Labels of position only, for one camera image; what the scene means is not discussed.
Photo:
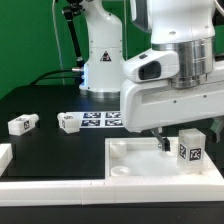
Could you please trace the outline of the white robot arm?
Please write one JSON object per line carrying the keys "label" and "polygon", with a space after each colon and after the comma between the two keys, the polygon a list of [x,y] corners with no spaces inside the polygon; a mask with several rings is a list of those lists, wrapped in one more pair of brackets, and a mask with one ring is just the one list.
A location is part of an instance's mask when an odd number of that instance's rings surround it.
{"label": "white robot arm", "polygon": [[125,61],[120,25],[102,0],[85,0],[90,57],[80,90],[120,96],[130,132],[149,130],[166,150],[161,127],[224,115],[224,60],[216,61],[212,17],[217,0],[130,0],[133,23],[151,33],[151,48]]}

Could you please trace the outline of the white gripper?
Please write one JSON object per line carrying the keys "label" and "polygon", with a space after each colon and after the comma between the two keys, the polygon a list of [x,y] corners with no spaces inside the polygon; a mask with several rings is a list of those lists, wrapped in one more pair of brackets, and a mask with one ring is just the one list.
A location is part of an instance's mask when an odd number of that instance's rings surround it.
{"label": "white gripper", "polygon": [[215,63],[204,84],[189,89],[172,89],[167,80],[126,80],[121,88],[120,111],[128,131],[151,129],[164,152],[170,150],[170,141],[161,136],[158,127],[206,118],[215,117],[211,130],[214,141],[219,142],[224,128],[224,61]]}

